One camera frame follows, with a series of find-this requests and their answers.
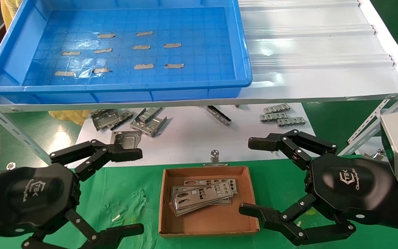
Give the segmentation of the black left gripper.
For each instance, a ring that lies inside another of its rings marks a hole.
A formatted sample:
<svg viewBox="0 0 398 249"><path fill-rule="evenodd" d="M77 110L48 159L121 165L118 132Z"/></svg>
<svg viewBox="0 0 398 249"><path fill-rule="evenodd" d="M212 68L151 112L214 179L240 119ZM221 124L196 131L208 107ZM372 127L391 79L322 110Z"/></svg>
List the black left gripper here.
<svg viewBox="0 0 398 249"><path fill-rule="evenodd" d="M79 205L79 188L76 175L60 164L0 171L0 237L55 233Z"/></svg>

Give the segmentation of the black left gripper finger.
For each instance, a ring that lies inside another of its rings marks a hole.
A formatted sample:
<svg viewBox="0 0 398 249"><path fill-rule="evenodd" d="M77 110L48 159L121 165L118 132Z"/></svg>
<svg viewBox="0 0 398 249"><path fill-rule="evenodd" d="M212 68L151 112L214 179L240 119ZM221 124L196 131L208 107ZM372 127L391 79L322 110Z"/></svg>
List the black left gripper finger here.
<svg viewBox="0 0 398 249"><path fill-rule="evenodd" d="M79 181L88 180L108 162L130 162L143 157L139 148L124 149L119 144L104 144L98 140L90 140L68 148L55 151L49 155L51 163L68 165L84 160L75 168Z"/></svg>
<svg viewBox="0 0 398 249"><path fill-rule="evenodd" d="M76 227L82 235L87 238L80 249L117 249L123 238L137 236L144 233L144 226L140 223L123 225L95 232L74 209L65 213L66 219ZM22 249L63 249L63 247L52 245L43 241L46 236L44 231L36 231L26 239Z"/></svg>

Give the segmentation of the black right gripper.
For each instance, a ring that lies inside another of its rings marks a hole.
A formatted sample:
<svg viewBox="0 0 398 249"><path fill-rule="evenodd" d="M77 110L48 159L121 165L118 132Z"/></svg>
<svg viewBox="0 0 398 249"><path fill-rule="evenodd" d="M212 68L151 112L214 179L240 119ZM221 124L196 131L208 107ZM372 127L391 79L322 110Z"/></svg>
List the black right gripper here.
<svg viewBox="0 0 398 249"><path fill-rule="evenodd" d="M349 222L398 229L398 180L386 162L334 155L337 145L311 134L292 130L251 137L248 148L281 151L301 170L308 170L307 194L286 211L242 202L239 213L259 219L264 229L280 232L293 245L344 240L356 231ZM313 161L304 150L317 155ZM335 224L303 229L294 222L316 208Z"/></svg>

